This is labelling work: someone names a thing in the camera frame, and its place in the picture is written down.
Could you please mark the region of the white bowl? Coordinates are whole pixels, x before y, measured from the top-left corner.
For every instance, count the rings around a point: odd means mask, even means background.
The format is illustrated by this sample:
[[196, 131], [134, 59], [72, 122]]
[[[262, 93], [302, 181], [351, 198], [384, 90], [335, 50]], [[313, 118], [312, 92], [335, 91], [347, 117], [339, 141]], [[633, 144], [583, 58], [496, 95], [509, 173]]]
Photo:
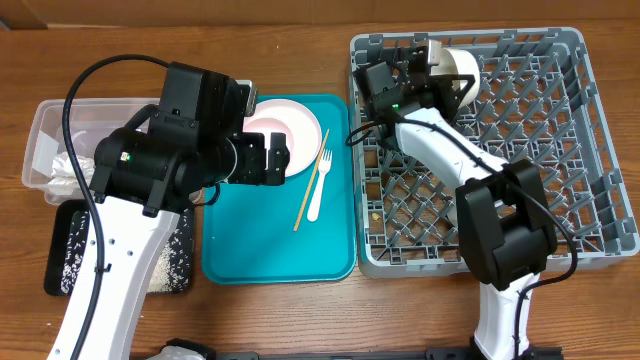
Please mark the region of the white bowl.
[[474, 84], [460, 101], [459, 107], [472, 103], [480, 88], [480, 71], [475, 57], [466, 50], [442, 48], [440, 63], [431, 68], [432, 75], [472, 75]]

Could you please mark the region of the small pink bowl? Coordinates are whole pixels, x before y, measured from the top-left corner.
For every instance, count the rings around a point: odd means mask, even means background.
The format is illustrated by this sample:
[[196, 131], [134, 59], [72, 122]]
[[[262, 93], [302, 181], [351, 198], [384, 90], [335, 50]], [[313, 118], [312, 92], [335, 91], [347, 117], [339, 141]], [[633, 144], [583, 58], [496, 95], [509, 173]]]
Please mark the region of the small pink bowl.
[[287, 149], [293, 149], [294, 143], [291, 129], [281, 120], [271, 117], [246, 118], [243, 131], [249, 133], [262, 133], [265, 137], [265, 148], [267, 150], [272, 147], [271, 135], [273, 133], [282, 133], [285, 135]]

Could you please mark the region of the pink plate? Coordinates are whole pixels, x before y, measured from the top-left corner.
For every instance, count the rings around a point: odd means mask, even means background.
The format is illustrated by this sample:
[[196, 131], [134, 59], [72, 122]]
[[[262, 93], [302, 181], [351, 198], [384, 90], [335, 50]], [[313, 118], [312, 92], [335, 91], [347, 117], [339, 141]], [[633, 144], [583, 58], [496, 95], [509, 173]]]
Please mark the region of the pink plate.
[[289, 150], [290, 161], [286, 177], [294, 176], [309, 167], [316, 159], [322, 142], [321, 126], [311, 110], [300, 102], [276, 98], [258, 103], [254, 115], [246, 118], [266, 117], [281, 120], [293, 134], [294, 145]]

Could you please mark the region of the rice and peanut shells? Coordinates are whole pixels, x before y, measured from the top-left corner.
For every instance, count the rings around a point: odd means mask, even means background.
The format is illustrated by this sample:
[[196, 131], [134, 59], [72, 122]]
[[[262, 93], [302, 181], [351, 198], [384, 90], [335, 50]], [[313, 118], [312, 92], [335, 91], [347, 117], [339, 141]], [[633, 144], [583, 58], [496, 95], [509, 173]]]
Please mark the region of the rice and peanut shells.
[[[89, 230], [90, 215], [76, 210], [62, 221], [69, 229], [56, 241], [62, 253], [56, 256], [58, 280], [53, 282], [51, 294], [69, 296], [76, 282]], [[195, 212], [186, 210], [177, 228], [163, 248], [149, 284], [149, 293], [181, 293], [190, 286], [194, 253]]]

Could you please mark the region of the white napkin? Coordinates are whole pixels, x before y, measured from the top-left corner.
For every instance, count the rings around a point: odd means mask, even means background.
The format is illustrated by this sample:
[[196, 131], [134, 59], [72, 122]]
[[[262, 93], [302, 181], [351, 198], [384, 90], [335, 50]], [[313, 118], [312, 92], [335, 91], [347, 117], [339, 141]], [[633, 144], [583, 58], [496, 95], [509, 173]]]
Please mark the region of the white napkin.
[[[92, 158], [79, 156], [77, 158], [85, 181], [90, 183], [95, 171], [95, 162]], [[78, 180], [67, 152], [55, 155], [52, 162], [52, 174], [49, 185], [78, 186]]]

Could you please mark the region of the small white cup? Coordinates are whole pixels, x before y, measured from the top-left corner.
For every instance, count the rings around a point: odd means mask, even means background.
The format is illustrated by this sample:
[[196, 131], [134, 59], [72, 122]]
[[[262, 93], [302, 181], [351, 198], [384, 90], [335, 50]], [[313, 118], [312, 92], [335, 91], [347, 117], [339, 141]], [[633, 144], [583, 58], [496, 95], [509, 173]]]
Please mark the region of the small white cup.
[[457, 208], [455, 206], [454, 203], [451, 204], [449, 211], [446, 215], [446, 218], [448, 219], [448, 221], [455, 227], [458, 226], [458, 219], [457, 219]]

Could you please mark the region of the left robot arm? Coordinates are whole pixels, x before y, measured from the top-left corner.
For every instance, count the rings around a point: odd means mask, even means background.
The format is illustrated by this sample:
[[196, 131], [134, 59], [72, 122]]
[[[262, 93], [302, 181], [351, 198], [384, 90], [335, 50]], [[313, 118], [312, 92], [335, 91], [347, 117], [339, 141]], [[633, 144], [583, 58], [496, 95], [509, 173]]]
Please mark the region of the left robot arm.
[[53, 359], [125, 359], [159, 256], [191, 195], [221, 183], [279, 186], [281, 133], [247, 133], [248, 80], [172, 62], [160, 100], [102, 139], [80, 178], [92, 224]]

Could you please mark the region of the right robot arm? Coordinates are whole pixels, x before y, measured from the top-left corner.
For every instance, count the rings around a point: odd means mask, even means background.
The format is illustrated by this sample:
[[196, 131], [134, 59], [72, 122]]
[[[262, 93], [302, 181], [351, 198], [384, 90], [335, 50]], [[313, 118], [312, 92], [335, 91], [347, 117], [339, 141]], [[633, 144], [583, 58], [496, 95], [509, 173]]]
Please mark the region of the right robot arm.
[[352, 73], [382, 147], [415, 158], [454, 192], [459, 252], [480, 283], [471, 339], [479, 359], [531, 359], [529, 292], [558, 245], [542, 180], [528, 160], [510, 163], [454, 128], [481, 83], [474, 56], [438, 43], [379, 59]]

